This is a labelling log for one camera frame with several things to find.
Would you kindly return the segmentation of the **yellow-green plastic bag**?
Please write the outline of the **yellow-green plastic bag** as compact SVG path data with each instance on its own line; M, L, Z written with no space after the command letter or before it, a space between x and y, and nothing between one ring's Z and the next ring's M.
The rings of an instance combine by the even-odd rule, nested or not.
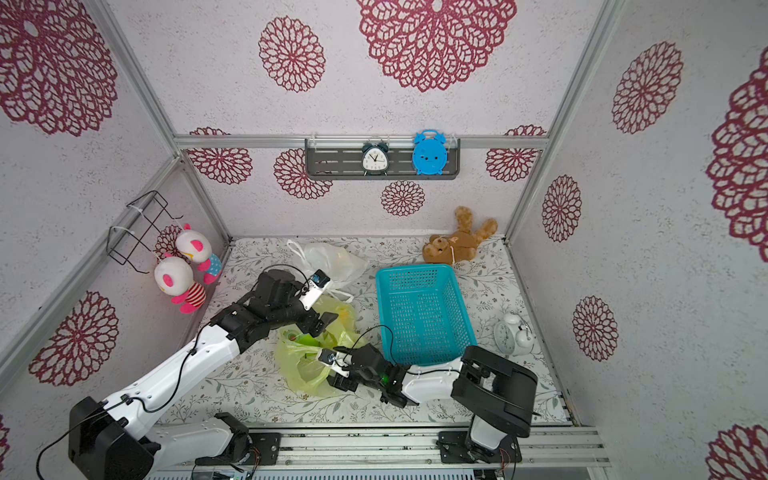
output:
M331 296L323 295L314 307L319 313L334 312L338 318L318 337L321 347L311 347L293 341L303 335L297 326L291 325L278 330L275 360L288 388L297 395L320 398L339 396L341 391L332 388L326 381L332 370L316 360L322 349L332 350L336 346L352 347L359 338L355 327L355 308Z

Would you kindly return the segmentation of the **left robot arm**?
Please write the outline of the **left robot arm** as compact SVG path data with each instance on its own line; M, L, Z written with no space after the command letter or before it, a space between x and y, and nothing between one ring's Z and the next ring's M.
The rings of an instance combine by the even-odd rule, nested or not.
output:
M143 479L153 471L197 459L235 464L252 449L249 429L229 413L160 428L158 420L210 373L295 325L317 336L335 320L313 306L330 277L316 270L298 280L287 265L263 271L251 290L214 315L195 338L148 374L102 401L86 397L69 414L70 461L88 479Z

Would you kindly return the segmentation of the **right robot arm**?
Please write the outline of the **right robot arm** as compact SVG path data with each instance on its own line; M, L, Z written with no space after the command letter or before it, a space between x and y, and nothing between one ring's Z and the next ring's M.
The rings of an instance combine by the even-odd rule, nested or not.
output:
M398 408L452 399L471 413L464 431L442 431L436 445L447 464L522 460L519 440L530 436L538 377L531 370L478 346L433 366L390 362L374 346L323 349L316 360L332 373L327 382L354 392L363 385L380 392L380 401Z

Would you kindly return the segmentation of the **green apple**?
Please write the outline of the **green apple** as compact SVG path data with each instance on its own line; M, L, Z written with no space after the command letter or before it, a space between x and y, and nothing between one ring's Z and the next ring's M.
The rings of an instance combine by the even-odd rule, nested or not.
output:
M308 334L296 336L293 339L293 341L305 346L321 347L321 343L317 339L315 339L314 337Z

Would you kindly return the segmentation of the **white plastic bag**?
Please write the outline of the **white plastic bag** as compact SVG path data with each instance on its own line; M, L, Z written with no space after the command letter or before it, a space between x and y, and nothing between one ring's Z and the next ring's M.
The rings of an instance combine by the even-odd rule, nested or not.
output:
M368 268L367 260L328 243L301 245L294 240L288 240L286 246L293 253L294 265L307 276L316 270L322 270L330 278L325 289L327 295L344 303L352 302L354 296L346 291L346 287L365 273Z

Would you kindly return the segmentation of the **teal plastic basket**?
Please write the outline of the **teal plastic basket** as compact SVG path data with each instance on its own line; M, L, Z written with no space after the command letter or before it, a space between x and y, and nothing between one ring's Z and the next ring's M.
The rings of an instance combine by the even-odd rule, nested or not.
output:
M432 366L477 344L452 267L414 264L375 276L383 354L401 365Z

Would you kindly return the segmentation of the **white pink plush upper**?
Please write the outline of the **white pink plush upper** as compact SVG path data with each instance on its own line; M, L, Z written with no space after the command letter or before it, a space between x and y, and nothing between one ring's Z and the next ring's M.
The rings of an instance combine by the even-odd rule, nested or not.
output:
M202 233L193 230L189 224L184 224L182 232L176 237L175 246L179 253L197 266L206 285L218 280L222 261L214 253L211 242Z

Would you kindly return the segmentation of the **white pink plush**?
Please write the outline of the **white pink plush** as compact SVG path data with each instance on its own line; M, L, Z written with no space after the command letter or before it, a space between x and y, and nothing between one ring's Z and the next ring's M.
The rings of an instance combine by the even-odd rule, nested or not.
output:
M155 267L154 279L181 313L192 314L206 301L205 288L195 281L191 267L179 257L167 254Z
M218 280L222 261L214 253L211 242L202 233L193 230L189 224L184 224L182 232L176 237L175 246L179 253L197 266L206 285Z

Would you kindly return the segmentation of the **white pink plush lower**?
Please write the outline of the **white pink plush lower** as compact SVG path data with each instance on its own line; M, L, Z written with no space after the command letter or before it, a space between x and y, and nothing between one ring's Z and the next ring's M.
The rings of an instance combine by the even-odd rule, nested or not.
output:
M205 288L195 281L191 267L179 257L167 254L155 267L154 279L181 313L192 314L206 301Z

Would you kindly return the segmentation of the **brown teddy bear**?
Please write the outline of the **brown teddy bear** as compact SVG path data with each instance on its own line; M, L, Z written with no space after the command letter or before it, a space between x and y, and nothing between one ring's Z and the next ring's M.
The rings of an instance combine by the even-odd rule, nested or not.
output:
M465 206L455 212L457 230L449 235L432 235L422 248L423 260L428 264L453 266L459 262L471 261L480 245L490 239L498 230L498 222L489 218L475 229L473 212Z

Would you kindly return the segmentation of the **white alarm clock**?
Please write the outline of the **white alarm clock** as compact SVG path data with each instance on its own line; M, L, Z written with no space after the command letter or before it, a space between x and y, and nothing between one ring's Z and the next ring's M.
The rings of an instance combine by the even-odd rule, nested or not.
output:
M505 356L531 354L535 344L532 328L517 313L505 313L494 325L493 339L499 352Z

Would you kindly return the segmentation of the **dark green alarm clock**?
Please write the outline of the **dark green alarm clock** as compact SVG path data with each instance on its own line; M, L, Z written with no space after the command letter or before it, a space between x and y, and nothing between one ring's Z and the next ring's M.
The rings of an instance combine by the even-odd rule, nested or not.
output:
M362 149L362 170L365 176L386 175L389 170L389 146L386 142L365 143Z

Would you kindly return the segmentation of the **blue alarm clock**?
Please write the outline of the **blue alarm clock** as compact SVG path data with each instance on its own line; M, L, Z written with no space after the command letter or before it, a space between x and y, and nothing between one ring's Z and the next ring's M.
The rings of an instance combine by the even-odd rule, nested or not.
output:
M441 175L447 164L446 137L437 130L424 130L413 139L412 164L417 175Z

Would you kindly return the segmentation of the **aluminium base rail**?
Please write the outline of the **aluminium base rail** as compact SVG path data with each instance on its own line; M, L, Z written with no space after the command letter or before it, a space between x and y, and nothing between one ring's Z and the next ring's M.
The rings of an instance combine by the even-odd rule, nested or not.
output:
M594 427L535 426L527 438L505 443L488 461L461 452L463 424L263 426L252 428L259 471L426 468L607 468L609 454Z

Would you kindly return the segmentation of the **grey wall shelf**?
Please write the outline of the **grey wall shelf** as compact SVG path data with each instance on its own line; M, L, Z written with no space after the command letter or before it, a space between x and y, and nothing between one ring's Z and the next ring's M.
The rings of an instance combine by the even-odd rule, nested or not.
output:
M382 140L362 140L352 143L323 143L306 140L305 171L312 180L453 180L461 171L459 144L447 149L447 162L440 175L419 175L413 165L415 145L412 141L386 141L388 169L385 173L366 173L363 168L363 148L376 146Z

